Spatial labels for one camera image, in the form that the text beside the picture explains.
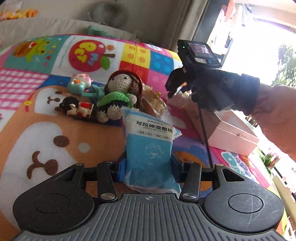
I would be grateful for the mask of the pink sleeved forearm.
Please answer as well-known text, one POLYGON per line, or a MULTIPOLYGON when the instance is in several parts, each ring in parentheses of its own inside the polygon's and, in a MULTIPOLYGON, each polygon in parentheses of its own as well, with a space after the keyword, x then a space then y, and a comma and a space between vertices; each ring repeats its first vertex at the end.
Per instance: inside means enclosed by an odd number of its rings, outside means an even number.
POLYGON ((286 85, 261 84, 251 116, 262 133, 295 160, 295 89, 286 85))

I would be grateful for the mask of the black gloved right hand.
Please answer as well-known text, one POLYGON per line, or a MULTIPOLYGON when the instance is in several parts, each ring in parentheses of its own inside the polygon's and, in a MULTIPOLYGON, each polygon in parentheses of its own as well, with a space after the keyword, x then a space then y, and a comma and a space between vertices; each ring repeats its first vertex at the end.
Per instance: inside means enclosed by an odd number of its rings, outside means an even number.
POLYGON ((196 74, 191 99, 200 109, 215 112, 230 108, 250 115, 259 87, 260 80, 253 76, 204 69, 196 74))

